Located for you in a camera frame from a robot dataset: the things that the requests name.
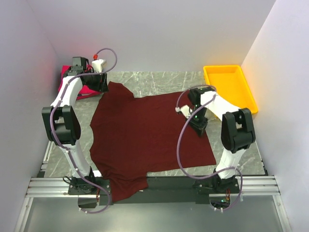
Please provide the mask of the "dark red t-shirt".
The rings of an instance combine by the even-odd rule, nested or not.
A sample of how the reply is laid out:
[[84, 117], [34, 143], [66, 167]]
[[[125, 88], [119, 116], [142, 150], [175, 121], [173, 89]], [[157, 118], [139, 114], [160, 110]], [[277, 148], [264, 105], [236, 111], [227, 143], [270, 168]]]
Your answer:
[[207, 135], [175, 112], [178, 92], [136, 98], [120, 83], [108, 87], [90, 123], [90, 156], [115, 200], [147, 188], [149, 172], [216, 164]]

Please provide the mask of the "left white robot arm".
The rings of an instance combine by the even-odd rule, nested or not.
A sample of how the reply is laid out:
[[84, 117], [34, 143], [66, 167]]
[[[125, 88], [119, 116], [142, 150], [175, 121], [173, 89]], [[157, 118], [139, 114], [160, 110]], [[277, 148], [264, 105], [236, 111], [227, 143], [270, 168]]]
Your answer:
[[50, 106], [42, 109], [48, 140], [60, 148], [70, 164], [70, 185], [79, 186], [85, 194], [93, 193], [97, 183], [81, 149], [81, 126], [74, 106], [83, 87], [98, 93], [108, 91], [105, 63], [106, 61], [99, 59], [97, 55], [92, 62], [84, 57], [74, 57], [72, 65], [63, 73], [55, 100]]

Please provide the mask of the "folded pink t-shirt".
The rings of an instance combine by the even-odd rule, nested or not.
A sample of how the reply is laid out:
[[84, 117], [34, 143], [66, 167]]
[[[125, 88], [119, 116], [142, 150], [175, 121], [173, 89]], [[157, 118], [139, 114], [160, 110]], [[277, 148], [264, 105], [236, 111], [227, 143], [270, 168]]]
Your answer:
[[[65, 71], [68, 70], [70, 66], [69, 65], [63, 65], [62, 66], [62, 70], [61, 70], [61, 74], [60, 74], [60, 85], [58, 87], [58, 91], [60, 91], [61, 87], [62, 87], [62, 83], [63, 83], [63, 77], [64, 77], [64, 73]], [[80, 90], [79, 94], [90, 94], [90, 93], [97, 93], [100, 94], [97, 91], [91, 90], [89, 87], [87, 86], [83, 86], [82, 89]]]

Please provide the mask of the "folded red striped t-shirt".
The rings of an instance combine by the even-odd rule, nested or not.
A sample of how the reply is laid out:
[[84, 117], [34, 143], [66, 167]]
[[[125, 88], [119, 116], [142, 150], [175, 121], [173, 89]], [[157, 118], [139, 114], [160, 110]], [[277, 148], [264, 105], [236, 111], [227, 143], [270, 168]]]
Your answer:
[[90, 97], [94, 97], [97, 96], [97, 93], [90, 93], [90, 94], [78, 94], [76, 100], [82, 100], [82, 99], [86, 99], [86, 98], [90, 98]]

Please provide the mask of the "yellow plastic tray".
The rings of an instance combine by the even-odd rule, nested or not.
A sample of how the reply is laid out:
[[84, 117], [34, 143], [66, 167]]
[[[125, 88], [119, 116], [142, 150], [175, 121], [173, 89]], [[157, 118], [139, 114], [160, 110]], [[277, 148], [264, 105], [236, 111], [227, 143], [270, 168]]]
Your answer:
[[248, 82], [239, 65], [204, 66], [206, 84], [215, 86], [225, 100], [239, 108], [249, 108], [252, 114], [258, 113], [258, 107]]

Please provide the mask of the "black base beam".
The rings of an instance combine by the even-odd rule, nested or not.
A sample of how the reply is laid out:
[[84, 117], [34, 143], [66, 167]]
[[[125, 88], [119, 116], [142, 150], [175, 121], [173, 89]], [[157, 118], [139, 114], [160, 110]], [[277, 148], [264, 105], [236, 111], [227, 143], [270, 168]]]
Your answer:
[[[115, 203], [187, 203], [210, 204], [217, 208], [227, 208], [230, 195], [241, 192], [241, 185], [235, 176], [221, 180], [217, 175], [208, 179], [194, 180], [186, 176], [148, 177], [148, 187], [139, 190], [130, 197], [115, 200]], [[69, 184], [69, 196], [79, 196], [81, 208], [95, 208], [96, 204], [105, 205], [108, 196], [100, 189], [77, 179]]]

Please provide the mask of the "aluminium rail frame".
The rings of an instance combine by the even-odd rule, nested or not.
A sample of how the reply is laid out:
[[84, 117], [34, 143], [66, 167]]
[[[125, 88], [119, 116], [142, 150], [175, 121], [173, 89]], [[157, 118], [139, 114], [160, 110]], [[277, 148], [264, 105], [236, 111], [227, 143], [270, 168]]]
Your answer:
[[52, 145], [32, 178], [17, 232], [288, 232], [287, 215], [273, 176], [245, 176], [239, 202], [219, 213], [210, 204], [116, 203], [101, 214], [79, 212], [61, 178], [44, 177]]

